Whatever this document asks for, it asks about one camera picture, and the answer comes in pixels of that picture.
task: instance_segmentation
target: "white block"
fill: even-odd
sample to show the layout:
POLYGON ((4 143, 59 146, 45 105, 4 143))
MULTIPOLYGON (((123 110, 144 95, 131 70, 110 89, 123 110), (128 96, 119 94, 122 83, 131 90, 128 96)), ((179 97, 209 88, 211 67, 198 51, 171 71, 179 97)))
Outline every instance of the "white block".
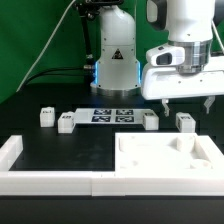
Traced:
POLYGON ((143 126, 145 130, 159 129, 159 117, 153 110, 143 113, 143 126))
POLYGON ((177 150, 184 153, 190 153, 194 150, 195 136, 178 136, 177 150))
POLYGON ((40 126, 41 127, 54 127, 55 110, 54 107, 45 107, 40 112, 40 126))
POLYGON ((195 133, 196 122, 188 113, 177 113, 176 126, 181 133, 195 133))
POLYGON ((75 113, 63 113, 58 120, 58 133, 71 134, 75 127, 75 113))

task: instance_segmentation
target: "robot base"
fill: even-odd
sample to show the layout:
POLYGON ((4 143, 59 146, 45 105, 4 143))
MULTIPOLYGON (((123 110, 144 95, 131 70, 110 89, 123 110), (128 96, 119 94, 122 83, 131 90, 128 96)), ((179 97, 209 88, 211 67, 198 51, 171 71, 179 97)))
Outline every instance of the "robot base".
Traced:
POLYGON ((97 87, 95 84, 91 84, 91 92, 94 94, 110 96, 110 97, 128 97, 139 95, 141 93, 140 86, 135 89, 125 89, 125 90, 112 90, 112 89, 102 89, 97 87))

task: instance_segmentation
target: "black cable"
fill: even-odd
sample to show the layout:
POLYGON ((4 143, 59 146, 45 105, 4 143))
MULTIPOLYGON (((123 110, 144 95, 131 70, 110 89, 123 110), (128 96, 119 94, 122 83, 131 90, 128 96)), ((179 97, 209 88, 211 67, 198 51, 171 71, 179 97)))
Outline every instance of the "black cable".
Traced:
POLYGON ((52 73, 49 73, 49 72, 59 72, 59 71, 78 71, 78 70, 83 70, 82 67, 80 68, 73 68, 73 67, 65 67, 65 68, 51 68, 51 69, 47 69, 47 70, 44 70, 42 72, 39 72, 31 77, 29 77, 24 83, 23 85, 21 86, 20 90, 22 90, 29 82, 31 82, 33 79, 36 79, 36 78, 39 78, 39 77, 42 77, 42 76, 49 76, 49 75, 54 75, 54 76, 86 76, 84 74, 80 75, 74 75, 74 74, 52 74, 52 73))

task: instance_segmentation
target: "cable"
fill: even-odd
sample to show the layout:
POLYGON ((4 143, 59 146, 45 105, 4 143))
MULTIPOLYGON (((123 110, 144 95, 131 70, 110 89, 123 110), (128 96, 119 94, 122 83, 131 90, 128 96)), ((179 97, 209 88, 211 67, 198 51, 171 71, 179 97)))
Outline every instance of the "cable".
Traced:
POLYGON ((16 92, 18 92, 21 88, 21 86, 23 85, 23 83, 26 81, 27 77, 30 75, 30 73, 33 71, 34 67, 37 65, 37 63, 40 61, 40 59, 42 58, 43 54, 45 53, 45 51, 47 50, 48 46, 50 45, 52 39, 54 38, 56 32, 58 31, 58 28, 60 27, 62 21, 64 20, 68 10, 71 8, 71 6, 76 2, 76 0, 72 0, 72 2, 68 5, 68 7, 66 8, 66 10, 64 11, 61 19, 59 20, 57 26, 55 27, 54 31, 52 32, 49 40, 47 41, 47 43, 45 44, 43 50, 41 51, 41 53, 39 54, 39 56, 37 57, 36 61, 33 63, 33 65, 30 67, 30 69, 28 70, 28 72, 26 73, 25 77, 23 78, 22 82, 20 83, 18 89, 16 92))
POLYGON ((224 47, 223 47, 222 41, 221 41, 221 39, 220 39, 220 36, 219 36, 219 34, 218 34, 218 31, 217 31, 217 29, 216 29, 216 26, 215 26, 214 21, 212 21, 212 28, 213 28, 213 31, 214 31, 214 33, 215 33, 215 36, 216 36, 216 38, 217 38, 217 40, 218 40, 218 42, 219 42, 219 46, 221 47, 222 53, 224 54, 224 47))
POLYGON ((69 68, 69 67, 66 67, 66 68, 51 68, 51 69, 47 69, 47 70, 44 70, 42 72, 39 72, 37 73, 36 75, 33 75, 29 78, 27 78, 25 80, 25 82, 22 84, 22 86, 20 87, 20 90, 22 90, 29 82, 31 82, 33 79, 36 79, 36 78, 39 78, 41 76, 48 76, 48 75, 59 75, 59 76, 85 76, 85 75, 73 75, 73 74, 52 74, 52 73, 49 73, 49 72, 59 72, 59 71, 77 71, 77 70, 83 70, 82 67, 80 68, 69 68))

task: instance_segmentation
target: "black table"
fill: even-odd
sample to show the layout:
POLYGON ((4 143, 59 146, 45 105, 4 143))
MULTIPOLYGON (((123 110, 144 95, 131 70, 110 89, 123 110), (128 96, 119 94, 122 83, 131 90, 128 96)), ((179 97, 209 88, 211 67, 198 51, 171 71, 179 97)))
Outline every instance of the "black table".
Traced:
MULTIPOLYGON (((206 114, 206 98, 170 100, 170 116, 160 101, 141 96, 96 96, 81 84, 33 84, 0 105, 0 144, 22 135, 24 150, 13 171, 113 171, 116 132, 145 132, 142 125, 76 125, 72 135, 40 128, 42 107, 53 106, 58 119, 76 108, 149 108, 160 118, 159 132, 178 132, 177 112, 190 113, 196 132, 209 135, 224 152, 224 97, 206 114)), ((224 223, 223 197, 0 197, 2 223, 224 223)))

